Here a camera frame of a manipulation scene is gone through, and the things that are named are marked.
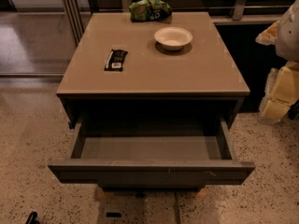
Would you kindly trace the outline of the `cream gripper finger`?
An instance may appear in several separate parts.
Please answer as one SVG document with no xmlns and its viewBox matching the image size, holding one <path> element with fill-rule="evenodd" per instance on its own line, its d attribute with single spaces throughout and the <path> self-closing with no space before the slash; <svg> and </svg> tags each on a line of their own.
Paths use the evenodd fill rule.
<svg viewBox="0 0 299 224">
<path fill-rule="evenodd" d="M 261 101 L 261 117 L 281 121 L 291 106 L 299 100 L 299 71 L 283 66 L 268 74 L 265 96 Z"/>
</svg>

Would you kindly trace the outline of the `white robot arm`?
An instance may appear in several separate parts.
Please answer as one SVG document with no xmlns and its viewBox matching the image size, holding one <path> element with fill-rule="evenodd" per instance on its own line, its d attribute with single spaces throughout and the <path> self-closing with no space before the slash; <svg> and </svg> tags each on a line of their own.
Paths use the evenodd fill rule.
<svg viewBox="0 0 299 224">
<path fill-rule="evenodd" d="M 299 0 L 289 7 L 279 21 L 258 34 L 255 41 L 274 45 L 276 55 L 287 62 L 268 74 L 264 98 L 259 107 L 259 121 L 273 125 L 284 117 L 299 118 Z"/>
</svg>

